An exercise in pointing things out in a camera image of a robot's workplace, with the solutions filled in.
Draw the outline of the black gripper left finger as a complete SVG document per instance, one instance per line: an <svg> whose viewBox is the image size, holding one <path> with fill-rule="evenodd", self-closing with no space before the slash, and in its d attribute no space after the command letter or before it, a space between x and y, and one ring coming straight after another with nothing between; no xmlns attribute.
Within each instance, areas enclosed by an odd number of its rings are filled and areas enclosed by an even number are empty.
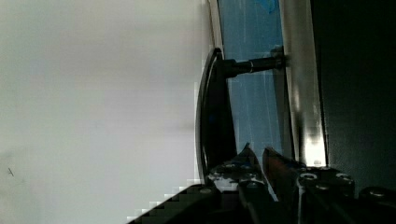
<svg viewBox="0 0 396 224"><path fill-rule="evenodd" d="M206 179L220 192L237 191L237 187L245 182L266 185L260 163L250 143L246 143L242 151L229 161L212 168Z"/></svg>

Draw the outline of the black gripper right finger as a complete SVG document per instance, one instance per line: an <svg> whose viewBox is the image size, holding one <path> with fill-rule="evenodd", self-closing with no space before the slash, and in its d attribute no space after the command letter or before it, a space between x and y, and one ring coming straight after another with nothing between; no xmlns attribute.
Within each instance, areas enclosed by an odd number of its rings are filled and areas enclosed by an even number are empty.
<svg viewBox="0 0 396 224"><path fill-rule="evenodd" d="M355 224L349 208L355 182L336 169L310 167L268 147L263 171L293 224Z"/></svg>

